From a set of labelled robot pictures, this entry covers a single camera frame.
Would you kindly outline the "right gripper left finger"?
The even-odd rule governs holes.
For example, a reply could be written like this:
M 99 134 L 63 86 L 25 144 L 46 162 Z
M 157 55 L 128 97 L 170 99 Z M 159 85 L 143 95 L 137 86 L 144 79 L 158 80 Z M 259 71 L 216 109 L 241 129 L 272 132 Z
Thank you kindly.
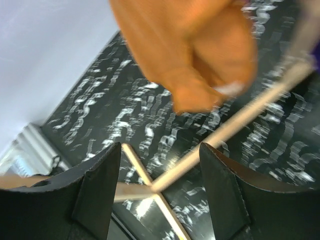
M 37 182 L 0 191 L 3 240 L 105 240 L 121 160 L 114 143 L 91 159 Z

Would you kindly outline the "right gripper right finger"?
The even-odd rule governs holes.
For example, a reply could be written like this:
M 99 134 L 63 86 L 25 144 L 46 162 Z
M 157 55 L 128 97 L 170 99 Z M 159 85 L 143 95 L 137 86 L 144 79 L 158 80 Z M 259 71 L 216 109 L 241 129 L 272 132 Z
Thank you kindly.
M 217 240 L 317 240 L 320 191 L 279 181 L 199 147 L 200 167 Z

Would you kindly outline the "orange sock with cream cuff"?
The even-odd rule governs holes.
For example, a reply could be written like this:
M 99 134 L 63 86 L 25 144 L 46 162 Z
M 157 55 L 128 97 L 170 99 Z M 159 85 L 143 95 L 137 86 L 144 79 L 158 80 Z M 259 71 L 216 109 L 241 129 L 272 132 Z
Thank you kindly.
M 256 77 L 257 42 L 244 0 L 112 0 L 144 76 L 172 95 L 173 111 L 208 113 Z

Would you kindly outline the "purple sock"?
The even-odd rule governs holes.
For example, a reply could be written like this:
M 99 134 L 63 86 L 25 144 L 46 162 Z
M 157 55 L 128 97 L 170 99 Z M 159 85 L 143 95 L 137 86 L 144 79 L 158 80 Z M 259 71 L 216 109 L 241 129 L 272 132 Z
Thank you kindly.
M 320 42 L 312 49 L 311 55 L 314 59 L 314 67 L 315 70 L 319 73 L 320 72 Z

